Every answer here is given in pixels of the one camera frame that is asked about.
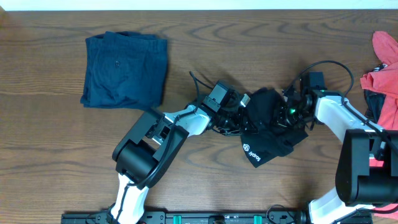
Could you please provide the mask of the black polo shirt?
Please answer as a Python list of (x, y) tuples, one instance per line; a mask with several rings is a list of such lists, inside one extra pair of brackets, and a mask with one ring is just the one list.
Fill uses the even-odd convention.
[(284, 157), (294, 146), (308, 137), (303, 129), (280, 128), (272, 124), (274, 110), (285, 101), (274, 89), (261, 88), (250, 95), (250, 102), (244, 109), (248, 124), (241, 134), (243, 151), (255, 167), (276, 157)]

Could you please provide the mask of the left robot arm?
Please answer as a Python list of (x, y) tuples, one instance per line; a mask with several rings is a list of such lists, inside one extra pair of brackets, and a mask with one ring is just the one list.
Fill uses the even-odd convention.
[(237, 136), (248, 130), (244, 109), (248, 94), (220, 80), (210, 94), (198, 96), (183, 110), (144, 112), (112, 153), (119, 192), (109, 211), (110, 223), (137, 223), (144, 214), (148, 191), (164, 176), (187, 138), (214, 130)]

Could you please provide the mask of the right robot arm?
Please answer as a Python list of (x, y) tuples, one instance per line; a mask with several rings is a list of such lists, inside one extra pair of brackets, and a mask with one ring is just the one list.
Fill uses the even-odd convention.
[(341, 141), (335, 186), (295, 215), (296, 223), (357, 223), (364, 215), (388, 214), (397, 203), (397, 131), (366, 119), (345, 95), (328, 90), (321, 72), (298, 76), (300, 90), (284, 90), (285, 103), (274, 110), (274, 125), (302, 131), (324, 124)]

